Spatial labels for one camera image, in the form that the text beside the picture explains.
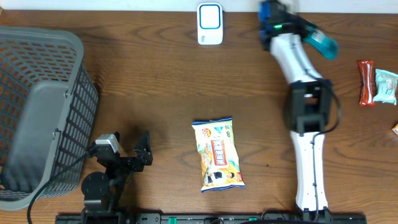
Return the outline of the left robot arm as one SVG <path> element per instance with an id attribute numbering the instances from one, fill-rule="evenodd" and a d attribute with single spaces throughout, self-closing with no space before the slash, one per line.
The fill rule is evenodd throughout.
<path id="1" fill-rule="evenodd" d="M 119 150 L 120 134 L 103 134 L 88 148 L 89 157 L 96 157 L 104 172 L 92 172 L 82 182 L 84 209 L 82 223 L 135 223 L 133 214 L 119 207 L 129 176 L 142 172 L 153 162 L 149 132 L 145 131 L 133 148 L 133 157 L 123 157 Z"/>

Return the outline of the small orange white snack pack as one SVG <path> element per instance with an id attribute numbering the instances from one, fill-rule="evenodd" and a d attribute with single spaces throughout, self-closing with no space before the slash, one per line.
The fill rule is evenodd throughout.
<path id="1" fill-rule="evenodd" d="M 395 125 L 395 126 L 392 128 L 392 131 L 393 131 L 396 135 L 398 135 L 398 124 Z"/>

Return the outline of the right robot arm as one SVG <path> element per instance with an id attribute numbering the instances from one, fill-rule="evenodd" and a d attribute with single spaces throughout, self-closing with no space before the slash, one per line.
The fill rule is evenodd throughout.
<path id="1" fill-rule="evenodd" d="M 323 181 L 323 142 L 331 104 L 331 82 L 314 69 L 302 46 L 305 22 L 280 1 L 259 6 L 259 38 L 277 60 L 288 83 L 284 124 L 297 165 L 296 206 L 303 222 L 332 223 Z"/>

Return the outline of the teal bottle with grey cap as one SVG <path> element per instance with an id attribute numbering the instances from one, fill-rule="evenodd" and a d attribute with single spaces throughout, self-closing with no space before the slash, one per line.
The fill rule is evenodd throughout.
<path id="1" fill-rule="evenodd" d="M 336 40 L 328 37 L 317 27 L 306 26 L 308 35 L 304 41 L 318 50 L 326 59 L 334 60 L 338 55 L 338 43 Z"/>

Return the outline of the yellow snack chip bag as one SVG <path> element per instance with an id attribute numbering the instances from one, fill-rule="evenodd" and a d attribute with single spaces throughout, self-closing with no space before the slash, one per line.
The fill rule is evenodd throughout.
<path id="1" fill-rule="evenodd" d="M 234 143 L 233 118 L 194 121 L 192 128 L 201 157 L 201 192 L 245 188 Z"/>

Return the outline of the red orange snack bar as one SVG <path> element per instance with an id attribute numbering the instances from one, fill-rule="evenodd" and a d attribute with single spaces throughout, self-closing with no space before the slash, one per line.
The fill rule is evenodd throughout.
<path id="1" fill-rule="evenodd" d="M 373 61 L 360 60 L 358 62 L 358 68 L 363 82 L 359 105 L 374 106 L 373 88 L 372 88 Z"/>

